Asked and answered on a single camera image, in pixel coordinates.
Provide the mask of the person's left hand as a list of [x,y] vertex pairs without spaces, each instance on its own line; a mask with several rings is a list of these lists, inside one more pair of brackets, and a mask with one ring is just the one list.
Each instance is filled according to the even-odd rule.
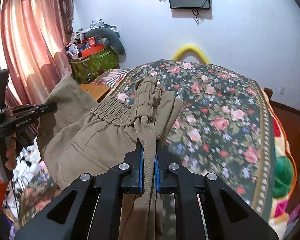
[[16,149],[15,138],[16,138],[16,133],[11,135],[10,144],[9,146],[7,146],[7,151],[6,151],[7,161],[5,163],[5,166],[9,171],[13,171],[17,165],[17,160],[16,160],[17,154],[15,151]]

